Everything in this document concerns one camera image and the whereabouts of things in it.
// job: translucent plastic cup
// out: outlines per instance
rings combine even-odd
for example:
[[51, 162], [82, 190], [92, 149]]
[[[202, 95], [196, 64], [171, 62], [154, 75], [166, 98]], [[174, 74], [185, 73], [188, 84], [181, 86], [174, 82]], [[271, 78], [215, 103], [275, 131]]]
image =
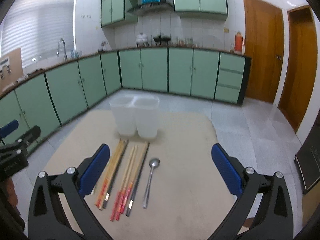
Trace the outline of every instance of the translucent plastic cup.
[[117, 130], [119, 134], [123, 136], [133, 136], [137, 130], [132, 105], [133, 99], [133, 96], [124, 96], [115, 98], [110, 102], [111, 111], [116, 120]]
[[159, 102], [157, 97], [139, 97], [133, 103], [136, 126], [141, 138], [156, 138], [159, 124]]

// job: window blind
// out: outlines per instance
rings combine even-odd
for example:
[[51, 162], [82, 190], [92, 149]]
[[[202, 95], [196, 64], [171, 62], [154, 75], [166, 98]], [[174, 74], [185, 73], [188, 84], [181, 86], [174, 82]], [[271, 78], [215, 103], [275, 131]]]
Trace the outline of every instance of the window blind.
[[1, 55], [21, 48], [22, 66], [32, 59], [54, 57], [63, 38], [67, 51], [74, 48], [75, 0], [16, 0], [4, 19]]

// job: beige table mat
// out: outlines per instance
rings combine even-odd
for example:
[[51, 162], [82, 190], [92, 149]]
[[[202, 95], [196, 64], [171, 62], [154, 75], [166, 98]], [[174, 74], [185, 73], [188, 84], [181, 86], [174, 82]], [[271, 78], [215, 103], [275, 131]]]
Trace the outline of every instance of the beige table mat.
[[[89, 112], [44, 170], [51, 175], [77, 167], [102, 143], [113, 152], [119, 138], [111, 111]], [[105, 210], [94, 205], [102, 176], [95, 194], [85, 197], [93, 214], [115, 240], [207, 239], [228, 214], [234, 199], [211, 159], [211, 147], [217, 143], [215, 129], [206, 116], [196, 113], [161, 113], [158, 136], [150, 142], [131, 216], [123, 214], [120, 221], [109, 220], [130, 149], [137, 144], [140, 153], [143, 143], [138, 136], [130, 138]], [[160, 166], [153, 174], [145, 210], [143, 194], [150, 171], [148, 161], [153, 157], [160, 159]], [[64, 195], [60, 194], [60, 199], [72, 228], [81, 232]]]

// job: drawer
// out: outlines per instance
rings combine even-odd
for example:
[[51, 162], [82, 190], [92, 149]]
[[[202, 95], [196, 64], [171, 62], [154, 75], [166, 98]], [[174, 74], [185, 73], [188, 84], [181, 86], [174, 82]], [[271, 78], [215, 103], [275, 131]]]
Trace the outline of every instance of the drawer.
[[217, 86], [214, 99], [230, 103], [237, 103], [240, 90]]
[[243, 73], [245, 57], [220, 53], [220, 69], [228, 69]]
[[219, 70], [218, 84], [241, 88], [242, 74]]

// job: orange thermos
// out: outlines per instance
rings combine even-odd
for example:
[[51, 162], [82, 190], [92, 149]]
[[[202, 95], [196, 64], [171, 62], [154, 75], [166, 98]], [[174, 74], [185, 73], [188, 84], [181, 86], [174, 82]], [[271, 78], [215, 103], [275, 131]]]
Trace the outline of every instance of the orange thermos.
[[235, 51], [242, 53], [242, 46], [244, 46], [244, 38], [242, 37], [241, 32], [237, 32], [235, 41]]

